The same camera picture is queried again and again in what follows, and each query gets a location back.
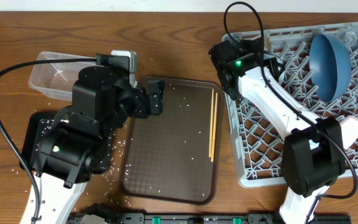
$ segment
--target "white wall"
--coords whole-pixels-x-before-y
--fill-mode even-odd
[[[0,11],[223,12],[235,0],[0,0]],[[248,0],[259,12],[358,12],[358,0]],[[234,6],[233,11],[248,11]]]

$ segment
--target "wire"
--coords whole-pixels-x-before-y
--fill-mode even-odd
[[[5,75],[6,73],[8,73],[8,72],[10,72],[12,70],[15,70],[17,68],[30,66],[30,65],[38,65],[38,64],[44,64],[44,63],[95,62],[95,61],[96,61],[95,58],[75,58],[75,59],[59,59],[59,60],[38,60],[38,61],[33,61],[33,62],[26,62],[26,63],[21,63],[21,64],[18,64],[18,65],[11,66],[11,67],[9,67],[7,69],[4,69],[4,70],[0,71],[0,78],[3,75]],[[34,188],[34,192],[35,192],[35,212],[34,212],[34,216],[31,218],[31,223],[35,223],[37,220],[40,219],[40,217],[38,217],[38,215],[39,215],[39,212],[40,212],[40,203],[41,203],[40,192],[38,190],[37,183],[35,181],[34,176],[32,175],[30,166],[26,163],[26,161],[22,157],[22,154],[19,152],[19,150],[17,149],[16,145],[13,143],[11,137],[8,135],[4,125],[2,124],[1,119],[0,119],[0,131],[2,132],[2,135],[6,139],[7,143],[12,148],[12,150],[13,150],[14,154],[16,155],[16,157],[19,159],[20,163],[23,165],[23,168],[24,168],[25,172],[27,173],[27,175],[30,178],[32,187]]]
[[[321,200],[321,197],[319,195],[316,196],[316,198],[313,201],[313,204],[310,207],[310,210],[308,212],[308,214],[306,215],[306,220],[305,220],[305,224],[309,223],[309,219],[311,217],[311,215],[313,214],[313,212],[316,210],[317,207],[317,203]]]
[[[258,23],[259,23],[259,29],[260,29],[260,36],[261,38],[264,38],[264,28],[262,25],[262,21],[259,17],[258,12],[248,3],[246,2],[234,2],[232,4],[230,4],[226,11],[224,12],[224,18],[223,18],[223,25],[224,28],[226,30],[226,34],[230,37],[230,39],[232,39],[233,41],[235,41],[236,43],[240,44],[228,31],[227,29],[227,25],[226,25],[226,16],[227,16],[227,12],[229,11],[229,9],[232,6],[238,5],[238,4],[242,4],[244,6],[247,6],[249,9],[252,10],[252,12],[255,14],[256,18],[258,19]],[[259,55],[259,66],[260,66],[260,70],[262,72],[262,77],[266,83],[266,85],[270,88],[270,90],[274,93],[275,96],[277,96],[278,99],[280,99],[290,110],[292,110],[297,117],[301,118],[303,121],[305,121],[306,123],[308,123],[311,127],[313,127],[315,130],[317,130],[317,132],[320,133],[320,135],[322,135],[322,137],[324,137],[325,139],[327,139],[332,145],[334,145],[334,147],[342,154],[343,158],[345,159],[347,166],[349,167],[349,169],[351,170],[352,176],[353,176],[353,189],[347,194],[347,195],[328,195],[328,194],[319,194],[319,197],[326,197],[326,198],[335,198],[335,199],[346,199],[346,198],[350,198],[351,196],[353,196],[355,194],[355,192],[357,191],[357,185],[358,185],[358,180],[357,180],[357,174],[356,171],[354,170],[354,167],[352,166],[349,158],[347,157],[344,149],[341,149],[338,144],[336,144],[336,142],[330,137],[328,136],[321,128],[317,127],[314,122],[312,122],[311,120],[309,120],[307,117],[302,115],[301,111],[298,111],[296,108],[292,107],[291,104],[289,104],[289,102],[287,102],[274,88],[273,86],[270,84],[270,80],[268,80],[266,78],[265,75],[265,71],[264,71],[264,45],[260,44],[260,55]]]

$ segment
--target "brown tray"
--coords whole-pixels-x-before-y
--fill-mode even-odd
[[[165,80],[163,112],[132,119],[119,176],[128,195],[204,205],[212,201],[218,171],[224,95],[214,83]],[[213,158],[209,157],[212,89],[218,93]]]

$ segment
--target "wooden table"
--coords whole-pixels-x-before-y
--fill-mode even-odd
[[[274,29],[353,22],[358,21],[358,14],[261,13],[261,18],[265,29]],[[253,14],[232,13],[228,21],[232,31],[258,29]],[[126,49],[138,54],[138,79],[163,75],[219,83],[208,50],[223,34],[223,13],[0,12],[0,70],[35,60],[41,51],[94,56],[109,54],[112,49]],[[27,82],[31,70],[32,67],[22,68],[0,79],[0,116],[19,149],[34,111],[57,110],[68,104],[30,89]],[[117,181],[108,185],[104,177],[96,175],[73,212],[96,202],[106,202],[107,198],[115,201],[109,203],[115,209],[144,209],[149,213],[277,211],[287,186],[240,187],[234,170],[227,111],[222,129],[216,196],[208,205],[125,198]],[[116,141],[122,141],[125,136],[125,128],[119,130]],[[118,154],[118,151],[114,153],[115,158],[120,158]],[[114,172],[110,178],[117,179],[117,175]],[[351,187],[351,179],[341,179],[329,193],[346,194]],[[0,133],[0,223],[19,222],[29,190],[28,177],[19,169],[18,160]],[[358,192],[348,200],[323,199],[317,212],[348,213],[358,223]]]

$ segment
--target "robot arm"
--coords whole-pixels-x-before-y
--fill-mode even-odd
[[[31,117],[22,155],[39,186],[37,222],[65,223],[93,174],[108,170],[112,132],[128,117],[162,112],[164,81],[149,82],[149,94],[133,88],[132,56],[97,55],[96,64],[102,66],[79,72],[71,107],[62,108],[53,120],[42,114]],[[32,189],[21,223],[31,221],[34,209]]]
[[[287,224],[308,223],[313,219],[318,203],[316,196],[325,193],[337,177],[345,172],[344,159],[336,148],[325,142],[326,139],[321,139],[308,123],[299,119],[266,86],[261,68],[256,63],[256,53],[224,41],[215,45],[209,51],[209,56],[218,71],[223,90],[232,100],[243,97],[249,99],[285,140],[282,172],[289,188],[279,213],[282,221]],[[317,114],[300,105],[276,82],[277,60],[265,60],[265,65],[265,76],[275,91],[331,135],[339,147],[343,145],[346,149],[358,138],[357,118],[348,116],[340,123],[334,118],[319,119]]]

